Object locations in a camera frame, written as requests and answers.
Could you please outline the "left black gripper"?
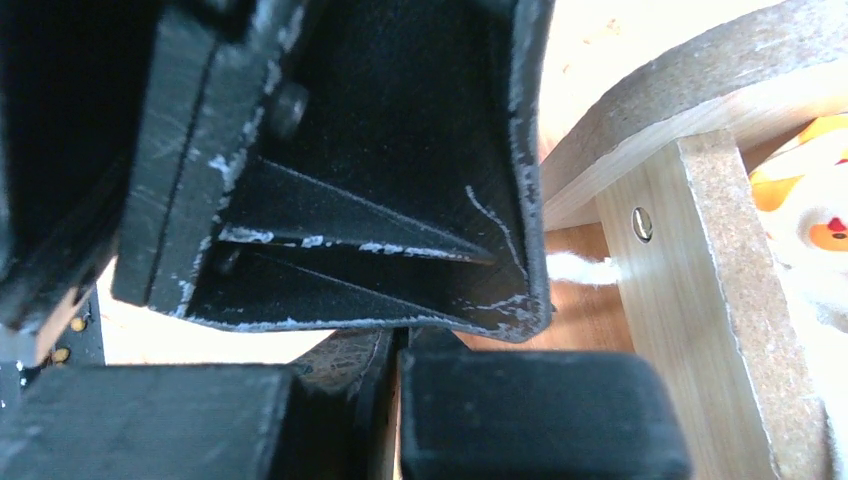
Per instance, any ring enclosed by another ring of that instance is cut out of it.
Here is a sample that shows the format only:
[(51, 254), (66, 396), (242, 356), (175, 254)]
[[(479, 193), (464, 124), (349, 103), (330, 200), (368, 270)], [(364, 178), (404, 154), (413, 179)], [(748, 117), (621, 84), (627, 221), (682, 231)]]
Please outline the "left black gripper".
[(59, 332), (107, 264), (169, 308), (173, 5), (1, 5), (1, 324)]

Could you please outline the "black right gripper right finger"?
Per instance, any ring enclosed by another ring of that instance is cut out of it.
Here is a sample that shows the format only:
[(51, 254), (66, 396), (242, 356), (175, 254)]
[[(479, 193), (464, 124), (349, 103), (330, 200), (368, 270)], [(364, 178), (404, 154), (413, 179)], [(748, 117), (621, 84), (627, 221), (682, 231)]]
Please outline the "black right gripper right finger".
[(474, 351), (416, 328), (400, 352), (406, 479), (688, 479), (654, 368), (612, 351)]

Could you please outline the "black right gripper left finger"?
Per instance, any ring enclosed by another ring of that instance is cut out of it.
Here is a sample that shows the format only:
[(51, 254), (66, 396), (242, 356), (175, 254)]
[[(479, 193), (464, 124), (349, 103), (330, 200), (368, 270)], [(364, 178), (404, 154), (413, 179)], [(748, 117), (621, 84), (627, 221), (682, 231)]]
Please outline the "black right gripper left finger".
[(364, 479), (395, 339), (339, 331), (287, 365), (65, 366), (1, 428), (5, 479)]

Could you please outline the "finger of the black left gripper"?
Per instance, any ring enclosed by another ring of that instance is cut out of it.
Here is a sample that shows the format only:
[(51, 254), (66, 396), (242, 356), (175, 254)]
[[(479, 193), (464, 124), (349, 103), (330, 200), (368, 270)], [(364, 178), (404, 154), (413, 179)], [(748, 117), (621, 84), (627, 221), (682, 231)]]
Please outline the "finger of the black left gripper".
[(549, 325), (551, 2), (157, 9), (116, 299), (235, 332)]

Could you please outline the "wooden pet bed frame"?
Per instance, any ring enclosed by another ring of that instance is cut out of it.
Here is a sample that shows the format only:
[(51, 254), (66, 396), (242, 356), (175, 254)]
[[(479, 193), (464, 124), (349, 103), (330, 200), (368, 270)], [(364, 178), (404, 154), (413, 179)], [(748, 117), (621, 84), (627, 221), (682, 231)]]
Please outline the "wooden pet bed frame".
[(742, 152), (845, 110), (846, 72), (846, 3), (776, 2), (624, 77), (542, 163), (545, 227), (603, 226), (698, 479), (831, 475)]

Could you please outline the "yellow duck print blanket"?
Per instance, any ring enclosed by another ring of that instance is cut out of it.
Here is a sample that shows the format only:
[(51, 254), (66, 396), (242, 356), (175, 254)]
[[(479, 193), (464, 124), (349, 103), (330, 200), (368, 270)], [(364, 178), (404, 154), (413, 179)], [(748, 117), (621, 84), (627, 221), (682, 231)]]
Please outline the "yellow duck print blanket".
[(847, 330), (847, 115), (819, 117), (748, 176), (790, 292)]

